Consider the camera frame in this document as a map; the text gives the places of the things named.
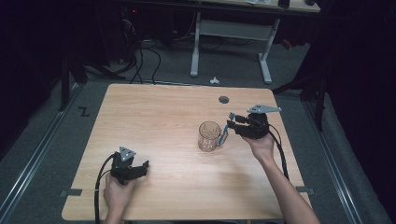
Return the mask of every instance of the wooden table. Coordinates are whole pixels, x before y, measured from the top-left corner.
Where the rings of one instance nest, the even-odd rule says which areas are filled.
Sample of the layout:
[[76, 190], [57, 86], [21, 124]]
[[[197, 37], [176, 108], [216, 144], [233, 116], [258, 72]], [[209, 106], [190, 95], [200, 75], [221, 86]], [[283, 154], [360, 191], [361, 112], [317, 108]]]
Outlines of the wooden table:
[[[220, 96], [230, 102], [220, 103]], [[63, 218], [94, 220], [96, 177], [120, 146], [137, 152], [133, 166], [149, 160], [148, 175], [138, 179], [125, 213], [127, 220], [282, 218], [263, 169], [239, 135], [230, 130], [226, 143], [212, 152], [197, 144], [202, 122], [212, 120], [222, 128], [230, 112], [246, 116], [256, 104], [276, 106], [276, 101], [267, 89], [110, 85], [71, 187], [82, 192], [67, 197]], [[269, 113], [268, 120], [282, 136], [291, 183], [303, 186], [280, 114]], [[277, 150], [275, 155], [280, 167]], [[104, 186], [102, 178], [101, 219], [107, 213]]]

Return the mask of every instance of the metal bracket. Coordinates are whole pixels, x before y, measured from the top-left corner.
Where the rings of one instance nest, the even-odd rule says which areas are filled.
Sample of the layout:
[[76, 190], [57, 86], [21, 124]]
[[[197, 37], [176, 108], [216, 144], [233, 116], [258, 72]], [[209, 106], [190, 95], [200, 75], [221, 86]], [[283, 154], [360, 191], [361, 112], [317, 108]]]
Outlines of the metal bracket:
[[59, 194], [59, 197], [65, 198], [67, 196], [81, 196], [82, 189], [70, 189], [70, 190], [62, 190]]
[[126, 147], [120, 147], [120, 154], [121, 154], [121, 160], [122, 161], [128, 161], [131, 159], [134, 155], [136, 155], [136, 152], [126, 148]]
[[314, 189], [311, 189], [311, 188], [306, 187], [306, 186], [298, 186], [298, 187], [296, 187], [296, 189], [300, 193], [307, 193], [308, 195], [314, 195], [315, 194]]
[[271, 107], [268, 105], [255, 105], [251, 107], [247, 112], [253, 114], [266, 114], [270, 112], [280, 112], [282, 109], [280, 107]]

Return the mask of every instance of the white desk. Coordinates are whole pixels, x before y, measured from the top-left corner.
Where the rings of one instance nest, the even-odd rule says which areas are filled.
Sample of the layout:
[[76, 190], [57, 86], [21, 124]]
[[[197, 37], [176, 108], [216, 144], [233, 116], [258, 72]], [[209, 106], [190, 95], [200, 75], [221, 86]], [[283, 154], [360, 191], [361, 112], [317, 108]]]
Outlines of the white desk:
[[[320, 12], [320, 8], [317, 4], [312, 7], [307, 5], [304, 0], [290, 0], [290, 7], [288, 9], [281, 8], [277, 5], [277, 0], [272, 0], [266, 4], [263, 1], [258, 2], [255, 5], [246, 3], [245, 0], [201, 0], [201, 2], [216, 3], [216, 4], [231, 4], [240, 5], [241, 7], [265, 7], [278, 10], [289, 10], [289, 11], [300, 11], [300, 12]], [[243, 39], [254, 39], [266, 41], [266, 45], [259, 54], [259, 62], [262, 67], [262, 75], [266, 84], [271, 84], [272, 79], [267, 65], [267, 56], [274, 41], [277, 27], [280, 23], [280, 19], [276, 19], [273, 25], [253, 25], [246, 23], [227, 22], [227, 21], [210, 21], [201, 20], [201, 13], [197, 13], [196, 28], [195, 28], [195, 43], [194, 50], [192, 52], [191, 60], [191, 76], [198, 76], [199, 66], [199, 39], [200, 35], [216, 35], [233, 38]]]

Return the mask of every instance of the hand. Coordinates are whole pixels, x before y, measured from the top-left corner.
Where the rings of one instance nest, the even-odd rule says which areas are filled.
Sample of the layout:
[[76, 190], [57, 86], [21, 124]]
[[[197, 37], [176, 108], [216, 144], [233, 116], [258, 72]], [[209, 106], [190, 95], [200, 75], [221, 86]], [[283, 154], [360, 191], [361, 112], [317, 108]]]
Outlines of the hand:
[[120, 223], [122, 214], [131, 201], [136, 180], [130, 180], [127, 185], [121, 185], [111, 174], [106, 175], [104, 197], [108, 207], [107, 223]]
[[247, 137], [243, 137], [245, 141], [250, 145], [251, 151], [253, 152], [254, 157], [261, 163], [264, 164], [267, 161], [274, 160], [274, 138], [271, 134], [265, 135], [260, 139], [251, 139]]

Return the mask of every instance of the small white object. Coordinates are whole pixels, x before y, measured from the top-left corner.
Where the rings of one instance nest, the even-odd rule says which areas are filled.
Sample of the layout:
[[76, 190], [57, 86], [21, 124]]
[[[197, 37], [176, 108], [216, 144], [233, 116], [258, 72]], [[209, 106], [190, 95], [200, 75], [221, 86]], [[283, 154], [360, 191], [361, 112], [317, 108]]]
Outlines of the small white object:
[[211, 84], [219, 84], [220, 81], [218, 81], [218, 79], [217, 79], [216, 77], [213, 77], [213, 79], [210, 80], [210, 83], [211, 83]]

